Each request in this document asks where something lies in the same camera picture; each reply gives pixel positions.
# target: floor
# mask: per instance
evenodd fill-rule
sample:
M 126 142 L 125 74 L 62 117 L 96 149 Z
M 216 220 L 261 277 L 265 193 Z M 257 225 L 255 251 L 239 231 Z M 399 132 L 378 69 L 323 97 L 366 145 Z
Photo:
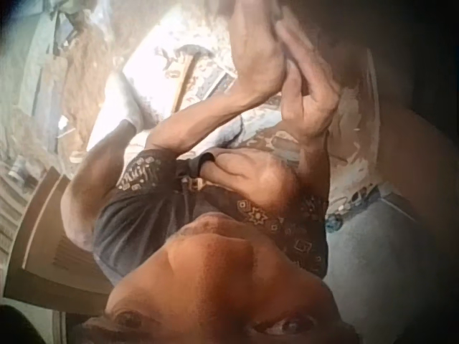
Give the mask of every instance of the floor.
M 365 344 L 393 343 L 456 285 L 432 243 L 428 231 L 383 199 L 329 234 L 326 282 Z

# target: dark t-shirt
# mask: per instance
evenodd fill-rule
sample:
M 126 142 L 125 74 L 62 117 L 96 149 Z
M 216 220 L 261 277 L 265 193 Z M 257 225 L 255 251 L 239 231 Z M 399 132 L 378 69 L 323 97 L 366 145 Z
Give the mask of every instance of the dark t-shirt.
M 300 267 L 325 276 L 326 201 L 302 195 L 288 216 L 272 216 L 237 193 L 197 178 L 206 160 L 213 160 L 212 154 L 179 161 L 167 150 L 145 150 L 129 163 L 94 231 L 95 261 L 114 285 L 169 236 L 211 211 L 255 226 Z

